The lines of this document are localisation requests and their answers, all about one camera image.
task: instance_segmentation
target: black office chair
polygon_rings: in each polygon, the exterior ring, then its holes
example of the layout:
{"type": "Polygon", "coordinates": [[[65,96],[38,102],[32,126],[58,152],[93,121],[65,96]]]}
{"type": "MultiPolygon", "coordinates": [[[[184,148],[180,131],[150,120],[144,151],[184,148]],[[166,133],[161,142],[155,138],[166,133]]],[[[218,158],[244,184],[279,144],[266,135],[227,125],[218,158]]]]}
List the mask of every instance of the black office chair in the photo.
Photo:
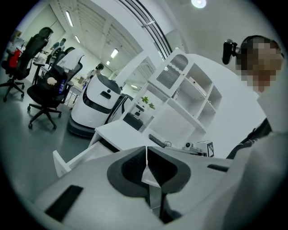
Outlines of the black office chair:
{"type": "Polygon", "coordinates": [[[14,54],[10,50],[7,50],[8,59],[7,61],[2,62],[2,67],[6,70],[6,73],[9,74],[11,79],[9,79],[6,83],[0,84],[0,87],[9,87],[3,98],[4,102],[7,101],[7,95],[12,88],[16,88],[18,91],[20,91],[22,93],[21,97],[24,97],[24,92],[18,87],[18,85],[22,85],[22,89],[24,89],[24,83],[15,82],[15,80],[23,80],[29,75],[31,68],[31,65],[29,65],[30,60],[48,44],[48,39],[52,33],[53,31],[49,27],[44,27],[38,34],[33,36],[28,41],[24,52],[18,58],[15,68],[9,67],[10,59],[14,54]]]}
{"type": "Polygon", "coordinates": [[[28,125],[29,128],[32,128],[32,122],[42,114],[46,114],[46,116],[54,126],[53,129],[57,128],[49,112],[59,113],[59,117],[61,117],[62,112],[57,111],[57,107],[59,106],[59,104],[65,102],[70,88],[74,85],[73,82],[71,82],[70,80],[83,67],[79,61],[74,70],[66,73],[63,68],[56,65],[56,63],[58,63],[67,53],[72,50],[74,50],[74,48],[70,47],[65,50],[65,52],[59,52],[53,66],[42,78],[40,78],[38,75],[40,67],[44,66],[44,64],[36,62],[34,63],[34,65],[38,66],[35,73],[35,81],[34,85],[27,90],[27,93],[35,102],[40,104],[40,106],[29,104],[27,110],[30,111],[31,107],[34,107],[36,109],[39,109],[40,111],[30,120],[30,123],[28,125]],[[54,79],[56,79],[57,83],[53,86],[49,85],[47,83],[47,79],[49,77],[53,77],[54,79]]]}

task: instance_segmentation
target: ceiling light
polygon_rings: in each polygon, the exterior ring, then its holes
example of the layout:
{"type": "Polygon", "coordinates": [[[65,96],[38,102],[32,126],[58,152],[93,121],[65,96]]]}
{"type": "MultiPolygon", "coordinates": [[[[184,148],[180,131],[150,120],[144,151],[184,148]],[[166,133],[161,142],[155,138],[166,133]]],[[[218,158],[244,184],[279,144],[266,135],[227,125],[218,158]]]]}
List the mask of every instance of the ceiling light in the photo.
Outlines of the ceiling light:
{"type": "Polygon", "coordinates": [[[70,25],[73,27],[73,23],[72,23],[72,20],[71,20],[71,17],[70,17],[70,13],[68,11],[66,11],[66,15],[67,15],[67,18],[68,18],[68,21],[69,21],[70,25]]]}
{"type": "Polygon", "coordinates": [[[119,52],[118,49],[114,49],[112,54],[111,54],[111,57],[114,58],[118,52],[119,52]]]}
{"type": "Polygon", "coordinates": [[[79,41],[79,38],[75,35],[75,38],[76,38],[76,40],[77,40],[77,42],[79,42],[80,43],[80,41],[79,41]]]}
{"type": "Polygon", "coordinates": [[[191,3],[196,8],[204,8],[206,6],[206,0],[191,0],[191,3]]]}

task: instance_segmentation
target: gray floor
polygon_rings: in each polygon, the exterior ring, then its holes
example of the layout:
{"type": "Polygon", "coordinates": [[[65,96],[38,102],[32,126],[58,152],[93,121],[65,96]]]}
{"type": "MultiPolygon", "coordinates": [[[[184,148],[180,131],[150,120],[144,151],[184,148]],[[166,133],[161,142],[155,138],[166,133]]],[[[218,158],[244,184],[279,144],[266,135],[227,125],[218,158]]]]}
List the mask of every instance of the gray floor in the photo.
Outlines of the gray floor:
{"type": "MultiPolygon", "coordinates": [[[[0,68],[0,83],[8,80],[5,71],[0,68]]],[[[25,91],[31,86],[27,80],[25,91]]],[[[7,87],[0,88],[0,157],[7,175],[15,190],[33,201],[35,197],[49,184],[57,180],[52,152],[57,150],[67,162],[86,149],[89,140],[73,136],[66,130],[69,108],[63,104],[58,107],[62,117],[51,114],[57,129],[45,115],[33,122],[33,129],[28,129],[32,115],[38,110],[31,108],[27,113],[29,103],[33,100],[15,89],[10,91],[7,102],[3,97],[7,87]]]]}

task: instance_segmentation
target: small plant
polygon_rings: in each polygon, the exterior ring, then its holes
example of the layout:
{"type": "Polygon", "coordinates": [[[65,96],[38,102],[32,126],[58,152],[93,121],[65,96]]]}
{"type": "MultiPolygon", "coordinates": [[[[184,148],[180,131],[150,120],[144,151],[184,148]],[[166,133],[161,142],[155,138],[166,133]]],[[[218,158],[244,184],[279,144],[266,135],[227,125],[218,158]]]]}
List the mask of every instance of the small plant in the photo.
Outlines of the small plant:
{"type": "Polygon", "coordinates": [[[150,103],[150,104],[149,104],[149,107],[150,107],[151,109],[155,109],[155,105],[154,105],[153,103],[150,103]]]}
{"type": "Polygon", "coordinates": [[[142,97],[142,102],[144,102],[145,104],[148,104],[149,100],[148,97],[142,97]]]}

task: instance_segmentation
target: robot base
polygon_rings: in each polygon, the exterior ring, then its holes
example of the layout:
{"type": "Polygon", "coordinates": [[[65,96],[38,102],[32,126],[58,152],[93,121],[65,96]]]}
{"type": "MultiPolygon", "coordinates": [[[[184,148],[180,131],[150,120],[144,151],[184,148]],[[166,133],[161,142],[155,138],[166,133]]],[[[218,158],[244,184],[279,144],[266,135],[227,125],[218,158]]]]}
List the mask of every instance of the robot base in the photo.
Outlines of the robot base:
{"type": "Polygon", "coordinates": [[[90,128],[90,127],[78,124],[72,119],[71,116],[67,124],[67,129],[69,130],[69,132],[73,133],[74,135],[89,138],[89,139],[91,139],[95,133],[95,128],[90,128]]]}

